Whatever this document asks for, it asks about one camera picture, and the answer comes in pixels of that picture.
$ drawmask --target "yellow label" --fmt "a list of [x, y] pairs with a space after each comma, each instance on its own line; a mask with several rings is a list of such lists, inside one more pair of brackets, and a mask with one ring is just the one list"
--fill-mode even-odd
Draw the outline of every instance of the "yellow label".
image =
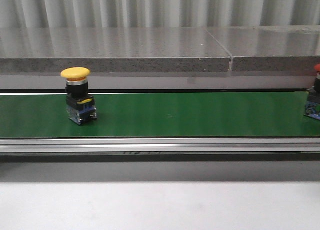
[[90, 102], [92, 99], [84, 99], [83, 101], [77, 102], [77, 104], [85, 104]]

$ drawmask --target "gray stone slab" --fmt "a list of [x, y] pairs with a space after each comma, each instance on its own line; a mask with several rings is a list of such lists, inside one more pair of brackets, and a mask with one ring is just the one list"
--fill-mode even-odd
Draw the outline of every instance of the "gray stone slab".
[[2, 28], [0, 73], [226, 72], [229, 55], [204, 28]]
[[208, 27], [232, 56], [232, 71], [314, 72], [320, 26]]

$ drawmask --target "green conveyor belt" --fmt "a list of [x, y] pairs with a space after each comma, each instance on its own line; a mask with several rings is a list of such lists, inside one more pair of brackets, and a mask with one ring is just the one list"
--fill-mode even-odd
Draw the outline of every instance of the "green conveyor belt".
[[98, 119], [68, 119], [64, 95], [0, 96], [0, 138], [319, 136], [305, 92], [96, 94]]

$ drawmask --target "conveyor belt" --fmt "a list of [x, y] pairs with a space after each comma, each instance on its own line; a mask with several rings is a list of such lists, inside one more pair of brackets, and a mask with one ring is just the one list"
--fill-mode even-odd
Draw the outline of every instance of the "conveyor belt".
[[65, 95], [0, 96], [1, 154], [309, 152], [320, 121], [293, 92], [96, 94], [98, 119], [68, 119]]
[[0, 96], [0, 138], [315, 137], [305, 92], [95, 95], [98, 120], [78, 126], [64, 95]]

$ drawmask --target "blue terminal base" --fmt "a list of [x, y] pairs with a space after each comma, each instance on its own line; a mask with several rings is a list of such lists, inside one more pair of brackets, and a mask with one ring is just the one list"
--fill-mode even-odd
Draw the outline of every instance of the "blue terminal base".
[[85, 122], [88, 122], [90, 120], [94, 120], [97, 119], [97, 113], [96, 113], [96, 107], [93, 105], [92, 107], [86, 109], [86, 110], [76, 110], [73, 109], [70, 106], [66, 107], [67, 113], [68, 113], [68, 117], [74, 121], [75, 123], [77, 123], [78, 125], [81, 125]]
[[68, 117], [78, 125], [97, 119], [95, 100], [92, 95], [75, 99], [68, 94], [66, 104]]
[[304, 115], [320, 120], [320, 93], [315, 92], [313, 88], [308, 90], [304, 110]]

